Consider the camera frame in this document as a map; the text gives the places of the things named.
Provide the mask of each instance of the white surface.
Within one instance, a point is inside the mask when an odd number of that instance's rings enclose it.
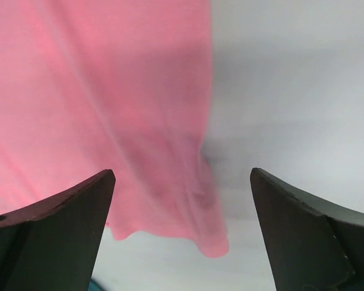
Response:
[[[204,153],[231,251],[206,259],[182,239],[106,233],[95,276],[109,290],[274,291],[249,188],[256,166],[364,212],[364,0],[212,0],[212,11]]]

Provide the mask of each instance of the black plastic part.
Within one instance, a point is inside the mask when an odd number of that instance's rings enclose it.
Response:
[[[262,169],[251,186],[278,291],[364,291],[364,213]]]
[[[104,170],[0,216],[0,291],[86,291],[114,186]]]

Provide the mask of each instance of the teal object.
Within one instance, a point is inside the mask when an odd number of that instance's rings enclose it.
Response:
[[[103,288],[100,287],[94,280],[91,280],[89,284],[88,291],[105,291]]]

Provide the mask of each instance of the towel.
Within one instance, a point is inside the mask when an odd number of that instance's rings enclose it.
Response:
[[[115,239],[224,255],[211,66],[209,0],[0,1],[0,214],[112,169]]]

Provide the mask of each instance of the pink fabric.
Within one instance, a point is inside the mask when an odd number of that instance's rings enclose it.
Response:
[[[0,1],[0,213],[109,168],[108,225],[228,250],[200,155],[209,0]]]

